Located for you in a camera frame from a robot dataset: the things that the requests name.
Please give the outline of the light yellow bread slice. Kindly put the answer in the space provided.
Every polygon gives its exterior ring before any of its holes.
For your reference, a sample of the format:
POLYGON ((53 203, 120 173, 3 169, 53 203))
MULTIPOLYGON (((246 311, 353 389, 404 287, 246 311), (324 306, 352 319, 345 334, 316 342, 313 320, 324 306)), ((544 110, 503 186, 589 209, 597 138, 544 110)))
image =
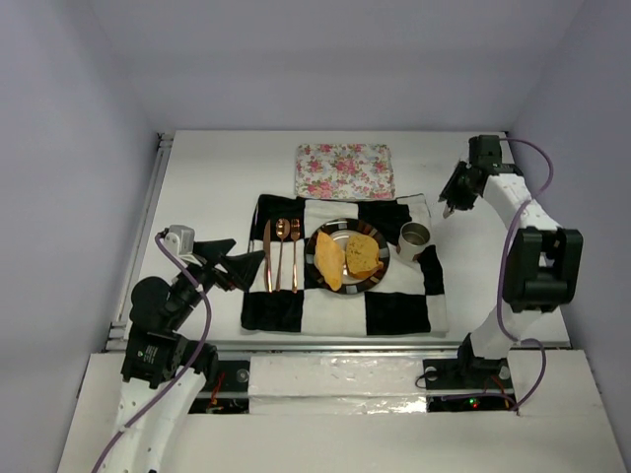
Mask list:
POLYGON ((326 285, 333 292, 339 291, 343 283, 345 252, 329 234, 322 231, 317 232, 314 262, 326 285))

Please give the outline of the brown crusted bread slice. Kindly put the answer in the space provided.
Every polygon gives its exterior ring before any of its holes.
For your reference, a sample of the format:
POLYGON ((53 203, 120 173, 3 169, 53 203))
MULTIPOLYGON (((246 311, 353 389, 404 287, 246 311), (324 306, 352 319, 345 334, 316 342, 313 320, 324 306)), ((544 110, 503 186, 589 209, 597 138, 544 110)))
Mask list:
POLYGON ((355 279, 367 279, 384 267, 378 242, 363 234, 352 235, 345 247, 346 267, 355 279))

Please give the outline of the silver metal tongs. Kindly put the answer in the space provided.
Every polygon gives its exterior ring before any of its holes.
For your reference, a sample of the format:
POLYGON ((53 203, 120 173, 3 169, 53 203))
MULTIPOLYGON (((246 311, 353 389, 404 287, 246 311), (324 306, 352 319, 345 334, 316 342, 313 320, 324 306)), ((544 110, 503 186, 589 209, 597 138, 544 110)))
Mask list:
POLYGON ((454 212, 456 211, 456 209, 452 206, 446 205, 443 211, 443 218, 446 219, 449 216, 451 216, 454 212))

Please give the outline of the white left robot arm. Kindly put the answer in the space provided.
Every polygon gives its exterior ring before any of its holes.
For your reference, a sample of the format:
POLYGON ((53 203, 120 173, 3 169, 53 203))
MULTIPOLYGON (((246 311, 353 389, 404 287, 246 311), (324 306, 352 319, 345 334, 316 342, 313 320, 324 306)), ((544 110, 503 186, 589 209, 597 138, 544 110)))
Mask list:
POLYGON ((233 256, 234 240, 197 242, 185 227, 167 228, 154 241, 179 272, 171 282, 147 277, 132 290, 117 414, 96 472, 163 471, 193 401, 219 368, 207 341, 211 315, 197 340, 179 329, 198 305, 211 312, 212 288, 247 292, 265 258, 262 250, 233 256))

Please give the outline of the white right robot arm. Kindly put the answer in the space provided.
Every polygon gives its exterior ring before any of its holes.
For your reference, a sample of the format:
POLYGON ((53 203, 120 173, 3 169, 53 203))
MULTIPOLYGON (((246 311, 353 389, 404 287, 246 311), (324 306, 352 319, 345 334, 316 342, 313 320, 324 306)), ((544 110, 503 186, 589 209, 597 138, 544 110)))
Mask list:
POLYGON ((575 296, 584 238, 551 218, 537 199, 550 185, 531 191, 522 171, 504 162, 504 138, 477 135, 468 157, 457 163, 442 190, 445 216, 469 211, 483 199, 507 229, 495 307, 460 344, 456 373, 462 378, 500 371, 511 348, 544 314, 575 296))

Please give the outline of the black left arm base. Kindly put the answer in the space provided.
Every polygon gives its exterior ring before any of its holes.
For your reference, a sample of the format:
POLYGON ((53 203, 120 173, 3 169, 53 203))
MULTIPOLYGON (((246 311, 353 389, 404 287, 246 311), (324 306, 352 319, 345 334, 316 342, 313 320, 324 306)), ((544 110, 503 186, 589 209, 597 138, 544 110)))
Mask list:
POLYGON ((189 409, 190 414, 246 414, 250 361, 222 359, 217 348, 205 344, 191 366, 206 375, 206 382, 189 409))

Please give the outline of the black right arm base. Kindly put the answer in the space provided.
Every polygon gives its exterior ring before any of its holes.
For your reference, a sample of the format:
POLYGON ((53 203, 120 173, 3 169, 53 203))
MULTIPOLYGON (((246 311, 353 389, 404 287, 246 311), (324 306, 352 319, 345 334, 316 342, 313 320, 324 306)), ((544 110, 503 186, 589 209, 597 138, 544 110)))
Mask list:
POLYGON ((503 387, 513 391, 508 360, 476 357, 468 345, 460 346, 455 358, 424 360, 423 371, 428 390, 473 392, 503 387))

